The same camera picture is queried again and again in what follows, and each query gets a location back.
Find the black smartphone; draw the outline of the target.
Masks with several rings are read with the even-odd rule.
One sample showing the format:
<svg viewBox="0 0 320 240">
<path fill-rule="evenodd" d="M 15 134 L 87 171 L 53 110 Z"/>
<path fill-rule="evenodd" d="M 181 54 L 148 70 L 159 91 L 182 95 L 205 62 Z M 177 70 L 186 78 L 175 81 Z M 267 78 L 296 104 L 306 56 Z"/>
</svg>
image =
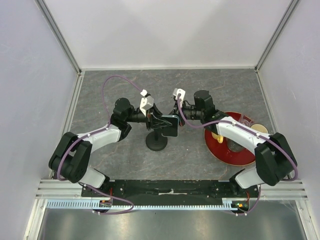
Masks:
<svg viewBox="0 0 320 240">
<path fill-rule="evenodd" d="M 180 119 L 177 115 L 162 115 L 160 120 L 163 122 L 161 134 L 164 137 L 176 138 L 179 135 Z"/>
</svg>

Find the black phone stand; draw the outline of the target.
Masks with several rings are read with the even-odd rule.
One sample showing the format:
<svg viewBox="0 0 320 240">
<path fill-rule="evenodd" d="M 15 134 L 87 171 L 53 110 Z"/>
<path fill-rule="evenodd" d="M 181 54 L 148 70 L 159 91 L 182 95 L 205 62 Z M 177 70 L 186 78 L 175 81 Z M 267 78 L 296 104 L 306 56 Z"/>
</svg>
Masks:
<svg viewBox="0 0 320 240">
<path fill-rule="evenodd" d="M 168 144 L 168 138 L 162 136 L 162 128 L 148 131 L 151 132 L 145 138 L 146 146 L 154 152 L 163 150 Z"/>
</svg>

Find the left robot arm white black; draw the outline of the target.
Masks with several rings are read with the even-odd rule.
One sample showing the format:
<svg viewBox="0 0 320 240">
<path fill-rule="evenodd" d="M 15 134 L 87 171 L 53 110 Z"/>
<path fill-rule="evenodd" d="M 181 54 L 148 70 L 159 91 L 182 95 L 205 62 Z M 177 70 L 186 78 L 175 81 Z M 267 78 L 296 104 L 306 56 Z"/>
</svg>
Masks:
<svg viewBox="0 0 320 240">
<path fill-rule="evenodd" d="M 162 114 L 151 96 L 143 97 L 135 108 L 128 99 L 119 98 L 107 125 L 87 133 L 65 133 L 49 162 L 49 168 L 61 181 L 91 186 L 99 197 L 110 191 L 109 177 L 89 166 L 91 154 L 109 144 L 124 140 L 131 131 L 131 123 L 144 123 L 151 130 L 145 139 L 152 151 L 163 150 L 168 137 L 177 137 L 179 117 Z"/>
</svg>

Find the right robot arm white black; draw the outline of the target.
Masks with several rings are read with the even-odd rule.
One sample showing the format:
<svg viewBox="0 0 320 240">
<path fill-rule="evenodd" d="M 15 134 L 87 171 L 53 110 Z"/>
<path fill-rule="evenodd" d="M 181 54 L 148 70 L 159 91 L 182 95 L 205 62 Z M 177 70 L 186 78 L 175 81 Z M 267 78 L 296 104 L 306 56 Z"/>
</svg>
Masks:
<svg viewBox="0 0 320 240">
<path fill-rule="evenodd" d="M 255 156 L 255 167 L 238 172 L 229 184 L 233 196 L 242 196 L 252 186 L 275 186 L 280 181 L 292 182 L 298 178 L 298 164 L 284 135 L 254 130 L 224 113 L 219 113 L 217 120 L 202 125 L 191 124 L 183 111 L 185 91 L 176 88 L 173 96 L 185 124 L 195 129 L 210 129 L 212 133 L 236 142 Z"/>
</svg>

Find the round red tray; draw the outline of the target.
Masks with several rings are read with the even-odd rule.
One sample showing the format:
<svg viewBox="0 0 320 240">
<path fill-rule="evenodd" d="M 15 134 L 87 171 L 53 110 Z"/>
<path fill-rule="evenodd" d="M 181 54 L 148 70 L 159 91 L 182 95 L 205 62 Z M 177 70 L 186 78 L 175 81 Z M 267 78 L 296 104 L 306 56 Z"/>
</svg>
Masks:
<svg viewBox="0 0 320 240">
<path fill-rule="evenodd" d="M 239 152 L 234 152 L 229 149 L 226 138 L 219 143 L 212 136 L 212 132 L 207 129 L 204 130 L 204 140 L 212 155 L 225 164 L 244 167 L 255 162 L 255 156 L 249 150 L 244 148 Z"/>
</svg>

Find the dark green cup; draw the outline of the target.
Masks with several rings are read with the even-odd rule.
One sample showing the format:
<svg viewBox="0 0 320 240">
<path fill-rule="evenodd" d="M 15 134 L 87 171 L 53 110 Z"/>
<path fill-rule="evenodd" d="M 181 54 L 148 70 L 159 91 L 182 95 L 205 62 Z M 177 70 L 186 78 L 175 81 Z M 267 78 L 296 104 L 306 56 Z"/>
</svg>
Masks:
<svg viewBox="0 0 320 240">
<path fill-rule="evenodd" d="M 234 153 L 242 152 L 245 149 L 242 145 L 238 144 L 237 142 L 229 138 L 226 139 L 226 144 L 228 149 Z"/>
</svg>

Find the clear plastic wrapper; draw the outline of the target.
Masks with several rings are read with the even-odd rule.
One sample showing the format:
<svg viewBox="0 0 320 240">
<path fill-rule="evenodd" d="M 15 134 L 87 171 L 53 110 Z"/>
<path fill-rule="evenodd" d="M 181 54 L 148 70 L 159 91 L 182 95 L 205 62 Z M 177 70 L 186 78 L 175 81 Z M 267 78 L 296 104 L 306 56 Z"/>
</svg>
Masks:
<svg viewBox="0 0 320 240">
<path fill-rule="evenodd" d="M 248 116 L 241 114 L 238 120 L 239 123 L 247 126 L 247 127 L 251 127 L 255 122 L 249 118 Z"/>
</svg>

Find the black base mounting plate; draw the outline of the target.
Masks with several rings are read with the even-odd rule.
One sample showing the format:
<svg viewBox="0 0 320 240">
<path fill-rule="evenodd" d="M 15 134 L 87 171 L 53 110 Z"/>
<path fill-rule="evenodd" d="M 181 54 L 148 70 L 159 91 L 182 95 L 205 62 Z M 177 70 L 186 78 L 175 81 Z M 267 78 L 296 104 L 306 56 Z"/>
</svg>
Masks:
<svg viewBox="0 0 320 240">
<path fill-rule="evenodd" d="M 256 198 L 256 185 L 242 189 L 232 182 L 219 180 L 128 180 L 116 179 L 99 191 L 138 206 L 221 205 L 223 198 Z"/>
</svg>

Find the cream mug right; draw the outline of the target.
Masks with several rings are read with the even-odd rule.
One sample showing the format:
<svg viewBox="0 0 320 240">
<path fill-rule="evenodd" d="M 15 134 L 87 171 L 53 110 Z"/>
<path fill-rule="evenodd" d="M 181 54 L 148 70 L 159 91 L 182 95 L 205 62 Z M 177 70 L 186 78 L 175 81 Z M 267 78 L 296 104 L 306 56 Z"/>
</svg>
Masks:
<svg viewBox="0 0 320 240">
<path fill-rule="evenodd" d="M 252 124 L 252 125 L 250 126 L 250 128 L 251 128 L 253 131 L 255 131 L 254 135 L 257 135 L 257 133 L 258 133 L 258 134 L 261 134 L 261 133 L 263 133 L 263 134 L 268 134 L 268 133 L 269 133 L 268 129 L 267 129 L 264 125 L 259 124 L 259 123 Z"/>
</svg>

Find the aluminium frame rail front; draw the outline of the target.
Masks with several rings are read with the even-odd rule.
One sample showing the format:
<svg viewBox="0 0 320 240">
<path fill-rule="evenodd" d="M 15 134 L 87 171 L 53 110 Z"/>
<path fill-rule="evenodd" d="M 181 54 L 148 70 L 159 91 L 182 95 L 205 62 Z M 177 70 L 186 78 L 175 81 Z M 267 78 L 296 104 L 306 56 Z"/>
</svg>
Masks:
<svg viewBox="0 0 320 240">
<path fill-rule="evenodd" d="M 40 199 L 80 199 L 82 187 L 76 183 L 55 179 L 42 179 L 39 183 L 36 197 Z M 300 180 L 281 181 L 275 186 L 263 184 L 260 197 L 266 201 L 308 199 L 305 187 Z"/>
</svg>

